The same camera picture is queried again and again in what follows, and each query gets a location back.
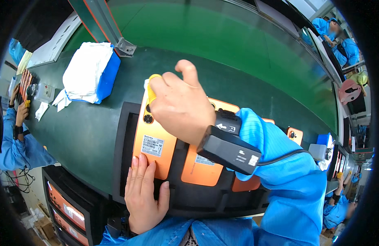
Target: blue sleeve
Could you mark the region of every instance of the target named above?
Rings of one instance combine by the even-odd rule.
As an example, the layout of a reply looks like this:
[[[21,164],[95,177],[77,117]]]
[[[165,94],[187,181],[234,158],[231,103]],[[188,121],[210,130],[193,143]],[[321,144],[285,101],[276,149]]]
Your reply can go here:
[[[4,116],[4,133],[0,153],[0,169],[16,170],[24,168],[26,156],[24,141],[13,140],[13,125],[16,120],[14,108],[8,108]]]
[[[325,40],[325,37],[323,37],[323,35],[326,35],[330,38],[331,41],[334,40],[334,33],[332,34],[329,34],[328,33],[328,30],[329,30],[329,26],[330,24],[328,22],[326,22],[324,19],[322,18],[315,18],[313,21],[312,21],[312,25],[315,27],[315,29],[318,31],[320,37]]]
[[[350,56],[348,59],[348,66],[352,66],[359,62],[359,56]]]
[[[334,47],[332,48],[332,51],[333,51],[334,56],[337,58],[338,63],[339,63],[341,66],[344,66],[344,65],[346,64],[346,62],[347,62],[346,57],[343,56],[343,55],[339,52],[339,50],[337,49],[337,46],[334,46]]]
[[[240,138],[261,151],[261,162],[301,149],[280,128],[266,123],[251,109],[242,108],[237,115],[242,120]],[[254,235],[259,238],[259,245],[271,238],[276,242],[282,238],[300,245],[319,245],[326,174],[311,155],[299,153],[271,165],[258,166],[254,175],[271,190],[270,204],[261,222],[266,233]],[[240,180],[251,177],[237,172],[236,176]]]
[[[328,35],[327,27],[326,27],[327,22],[322,18],[315,18],[312,21],[312,24],[315,27],[315,29],[318,31],[320,37],[324,40],[323,35],[326,35],[326,36]]]

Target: metal bracket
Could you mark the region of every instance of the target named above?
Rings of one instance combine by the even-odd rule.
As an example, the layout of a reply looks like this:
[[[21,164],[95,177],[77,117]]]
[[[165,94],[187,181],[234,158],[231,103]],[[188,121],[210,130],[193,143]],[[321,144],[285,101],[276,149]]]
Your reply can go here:
[[[118,43],[114,44],[114,47],[117,48],[116,51],[120,57],[132,57],[137,46],[121,37]]]

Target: finger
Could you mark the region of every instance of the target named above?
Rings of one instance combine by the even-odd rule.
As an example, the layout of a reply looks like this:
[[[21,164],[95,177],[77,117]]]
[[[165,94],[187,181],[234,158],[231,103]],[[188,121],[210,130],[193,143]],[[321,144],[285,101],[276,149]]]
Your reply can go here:
[[[167,90],[168,86],[161,77],[154,77],[149,82],[151,89],[154,91],[155,95],[163,96],[163,93]]]
[[[165,213],[169,209],[169,181],[163,182],[159,189],[158,210]]]
[[[141,195],[145,197],[152,198],[154,200],[154,174],[155,174],[156,164],[155,161],[150,163],[144,174],[143,183],[141,186]]]
[[[129,188],[128,188],[129,193],[131,193],[133,190],[133,184],[135,183],[136,175],[138,174],[138,169],[139,169],[139,159],[137,156],[133,156],[131,180],[130,180]]]
[[[170,87],[173,87],[175,86],[177,83],[179,82],[182,82],[182,80],[177,76],[175,75],[174,73],[172,72],[166,72],[162,75],[163,77],[163,80],[165,81],[165,83],[170,86]]]
[[[13,93],[14,93],[14,94],[17,94],[17,93],[19,92],[19,86],[20,86],[20,84],[17,84],[17,85],[15,86],[15,88],[14,88],[14,90],[13,90]]]
[[[199,86],[198,72],[195,65],[187,60],[179,60],[174,68],[177,72],[183,74],[183,80],[189,85]]]
[[[132,174],[132,168],[129,167],[128,169],[128,175],[126,177],[126,184],[125,184],[125,195],[128,193],[129,184],[131,182],[131,174]]]
[[[138,173],[136,175],[135,181],[133,183],[133,189],[132,189],[132,192],[134,192],[134,194],[140,195],[141,186],[143,183],[144,174],[146,173],[146,169],[147,169],[147,157],[143,153],[140,153]]]

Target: phone in tray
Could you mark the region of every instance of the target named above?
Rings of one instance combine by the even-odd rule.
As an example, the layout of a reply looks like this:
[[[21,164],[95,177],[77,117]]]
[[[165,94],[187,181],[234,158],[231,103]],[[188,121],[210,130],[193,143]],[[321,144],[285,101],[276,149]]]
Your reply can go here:
[[[289,127],[287,129],[287,136],[290,140],[294,141],[298,145],[302,144],[303,132],[301,130],[297,130],[293,127]]]
[[[223,109],[236,113],[240,108],[216,99],[208,98],[215,110]],[[184,163],[181,180],[197,185],[214,186],[218,182],[223,166],[213,163],[196,152],[195,145],[189,145],[186,161]]]
[[[155,178],[166,180],[172,162],[177,138],[169,134],[158,123],[150,111],[147,90],[140,108],[138,127],[136,129],[133,155],[143,153],[149,163],[155,161]]]
[[[48,181],[47,185],[49,186],[50,201],[54,204],[54,206],[65,214],[68,219],[85,231],[84,214],[65,200],[59,191],[54,188],[53,184]]]
[[[89,246],[88,239],[85,236],[83,236],[80,232],[78,232],[76,229],[70,226],[68,222],[66,222],[54,209],[53,212],[54,218],[56,219],[57,223],[62,227],[62,229],[66,230],[80,243],[84,244],[85,246]]]
[[[274,120],[262,118],[265,122],[271,122],[275,125]],[[251,179],[247,181],[241,181],[237,177],[235,177],[235,181],[233,181],[232,191],[240,192],[240,191],[249,191],[256,190],[261,185],[260,178],[258,176],[252,176]]]

